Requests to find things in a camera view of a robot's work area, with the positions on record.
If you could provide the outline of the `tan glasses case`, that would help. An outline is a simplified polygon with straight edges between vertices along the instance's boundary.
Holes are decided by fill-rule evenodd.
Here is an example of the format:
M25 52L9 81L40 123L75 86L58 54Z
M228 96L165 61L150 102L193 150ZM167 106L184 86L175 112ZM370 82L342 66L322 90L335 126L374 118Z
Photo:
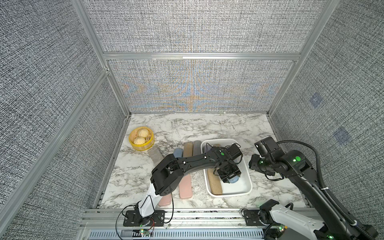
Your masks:
M193 156L194 144L193 142L184 144L183 158L188 158Z
M211 188L211 193L215 196L223 194L223 189L221 185L221 179L215 175L208 175L209 186Z

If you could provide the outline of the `grey-beige rectangular glasses case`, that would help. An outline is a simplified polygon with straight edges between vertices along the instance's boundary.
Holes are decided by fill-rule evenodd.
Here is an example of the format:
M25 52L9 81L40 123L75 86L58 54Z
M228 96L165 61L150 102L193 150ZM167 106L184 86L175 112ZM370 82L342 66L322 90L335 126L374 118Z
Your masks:
M148 154L156 167L163 159L163 155L158 147L151 147L148 149Z

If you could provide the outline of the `purple fabric glasses case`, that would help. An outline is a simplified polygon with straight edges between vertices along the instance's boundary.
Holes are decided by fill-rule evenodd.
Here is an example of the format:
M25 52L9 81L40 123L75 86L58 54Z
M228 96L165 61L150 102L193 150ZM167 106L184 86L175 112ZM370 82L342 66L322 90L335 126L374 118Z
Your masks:
M212 146L207 143L206 144L206 152L208 152L211 148L212 148Z

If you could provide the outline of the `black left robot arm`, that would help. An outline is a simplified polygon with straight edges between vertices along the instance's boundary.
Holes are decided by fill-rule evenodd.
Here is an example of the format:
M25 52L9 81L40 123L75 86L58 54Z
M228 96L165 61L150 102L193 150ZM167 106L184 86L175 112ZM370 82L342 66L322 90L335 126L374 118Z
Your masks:
M163 196L171 194L183 177L200 170L212 169L223 183L233 183L241 176L238 165L243 160L241 146L234 143L225 147L211 147L203 154L176 158L167 155L153 170L151 184L146 196L135 205L135 211L142 218L151 217L155 205Z

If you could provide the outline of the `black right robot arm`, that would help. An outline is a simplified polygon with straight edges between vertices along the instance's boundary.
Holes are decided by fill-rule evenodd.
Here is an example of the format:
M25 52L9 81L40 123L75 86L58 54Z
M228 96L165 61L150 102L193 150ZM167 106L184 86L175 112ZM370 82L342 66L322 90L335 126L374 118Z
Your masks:
M259 221L270 227L284 225L310 240L374 240L378 236L372 225L365 225L355 218L326 186L318 151L306 144L316 157L314 167L300 151L285 152L273 138L255 143L258 154L252 155L251 170L268 176L276 173L290 180L307 198L322 218L315 222L309 217L286 208L275 200L260 206Z

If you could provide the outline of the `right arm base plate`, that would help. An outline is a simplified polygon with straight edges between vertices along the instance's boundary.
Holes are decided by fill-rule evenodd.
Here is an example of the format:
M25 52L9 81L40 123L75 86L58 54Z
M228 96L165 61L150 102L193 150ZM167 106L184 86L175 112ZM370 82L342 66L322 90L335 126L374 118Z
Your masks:
M259 216L259 210L242 209L241 215L243 216L246 222L246 226L248 227L261 227L261 226L267 227L269 225L261 221Z

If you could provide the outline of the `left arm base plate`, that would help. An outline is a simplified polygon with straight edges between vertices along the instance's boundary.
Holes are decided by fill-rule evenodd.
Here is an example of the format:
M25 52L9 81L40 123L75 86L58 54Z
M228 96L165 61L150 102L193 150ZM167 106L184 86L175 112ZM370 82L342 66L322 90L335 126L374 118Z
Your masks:
M165 220L165 211L155 211L149 217L142 217L137 211L126 211L124 213L124 227L162 227Z

